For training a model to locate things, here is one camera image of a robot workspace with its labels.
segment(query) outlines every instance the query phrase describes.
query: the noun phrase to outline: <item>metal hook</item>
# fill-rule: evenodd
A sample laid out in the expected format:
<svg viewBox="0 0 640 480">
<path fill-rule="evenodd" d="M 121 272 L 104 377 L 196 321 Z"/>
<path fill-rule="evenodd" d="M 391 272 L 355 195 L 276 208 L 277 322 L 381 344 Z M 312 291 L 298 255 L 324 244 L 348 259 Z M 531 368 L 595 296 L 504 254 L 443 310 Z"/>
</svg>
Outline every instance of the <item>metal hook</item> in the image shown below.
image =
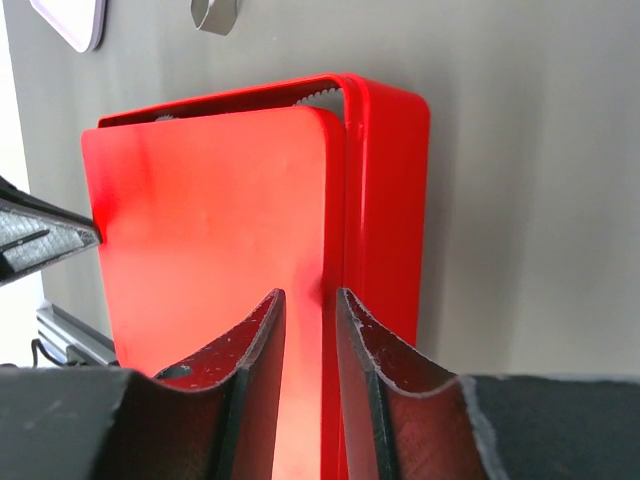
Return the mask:
<svg viewBox="0 0 640 480">
<path fill-rule="evenodd" d="M 198 30 L 227 35 L 238 18 L 237 0 L 191 0 L 191 16 Z"/>
</svg>

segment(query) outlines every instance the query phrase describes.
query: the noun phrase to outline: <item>red box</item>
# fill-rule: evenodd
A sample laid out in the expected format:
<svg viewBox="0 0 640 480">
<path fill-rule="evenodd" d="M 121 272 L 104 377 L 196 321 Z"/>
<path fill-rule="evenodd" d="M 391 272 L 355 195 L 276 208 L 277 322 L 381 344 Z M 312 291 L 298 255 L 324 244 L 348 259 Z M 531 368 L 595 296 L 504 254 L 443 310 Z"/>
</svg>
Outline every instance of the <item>red box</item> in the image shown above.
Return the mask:
<svg viewBox="0 0 640 480">
<path fill-rule="evenodd" d="M 333 88 L 344 123 L 294 106 Z M 120 363 L 154 375 L 284 288 L 274 478 L 346 478 L 335 292 L 415 344 L 428 129 L 419 96 L 353 74 L 102 118 L 82 147 Z"/>
</svg>

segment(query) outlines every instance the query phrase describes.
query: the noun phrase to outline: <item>black cable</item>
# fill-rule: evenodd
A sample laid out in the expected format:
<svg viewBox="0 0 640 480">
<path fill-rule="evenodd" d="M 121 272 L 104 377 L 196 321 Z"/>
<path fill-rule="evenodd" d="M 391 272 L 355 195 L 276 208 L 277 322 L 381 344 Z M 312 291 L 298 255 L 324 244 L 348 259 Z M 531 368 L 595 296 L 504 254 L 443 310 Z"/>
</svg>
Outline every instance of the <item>black cable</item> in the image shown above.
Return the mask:
<svg viewBox="0 0 640 480">
<path fill-rule="evenodd" d="M 44 358 L 46 358 L 47 360 L 49 360 L 51 363 L 53 363 L 58 367 L 66 367 L 71 365 L 70 363 L 62 363 L 59 360 L 57 360 L 53 355 L 47 352 L 47 349 L 44 348 L 44 345 L 42 344 L 40 339 L 35 338 L 31 340 L 31 354 L 33 355 L 33 368 L 36 368 L 38 366 L 38 350 L 40 351 L 40 353 Z"/>
</svg>

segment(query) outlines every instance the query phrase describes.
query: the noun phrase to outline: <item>black surface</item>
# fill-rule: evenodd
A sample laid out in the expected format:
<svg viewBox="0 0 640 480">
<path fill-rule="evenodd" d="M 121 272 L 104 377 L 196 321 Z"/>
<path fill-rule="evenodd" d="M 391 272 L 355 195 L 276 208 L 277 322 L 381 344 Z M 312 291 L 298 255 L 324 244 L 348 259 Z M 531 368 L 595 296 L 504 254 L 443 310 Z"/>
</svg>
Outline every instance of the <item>black surface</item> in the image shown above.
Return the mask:
<svg viewBox="0 0 640 480">
<path fill-rule="evenodd" d="M 479 407 L 470 409 L 476 440 L 491 454 L 495 435 L 494 453 L 509 478 L 640 478 L 638 384 L 473 378 L 475 389 L 465 389 L 465 396 Z"/>
</svg>

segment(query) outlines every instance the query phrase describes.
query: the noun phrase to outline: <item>gray wall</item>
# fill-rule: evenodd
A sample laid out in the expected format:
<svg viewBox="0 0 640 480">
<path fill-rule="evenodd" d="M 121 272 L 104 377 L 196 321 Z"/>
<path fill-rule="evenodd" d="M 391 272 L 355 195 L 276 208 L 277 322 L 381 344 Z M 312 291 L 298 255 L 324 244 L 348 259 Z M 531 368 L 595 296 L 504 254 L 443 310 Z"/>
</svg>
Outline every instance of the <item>gray wall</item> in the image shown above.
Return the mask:
<svg viewBox="0 0 640 480">
<path fill-rule="evenodd" d="M 640 373 L 640 3 L 111 0 L 76 54 L 5 0 L 32 191 L 88 214 L 79 135 L 105 113 L 319 71 L 430 103 L 420 347 L 458 371 Z M 108 328 L 95 254 L 44 273 Z"/>
</svg>

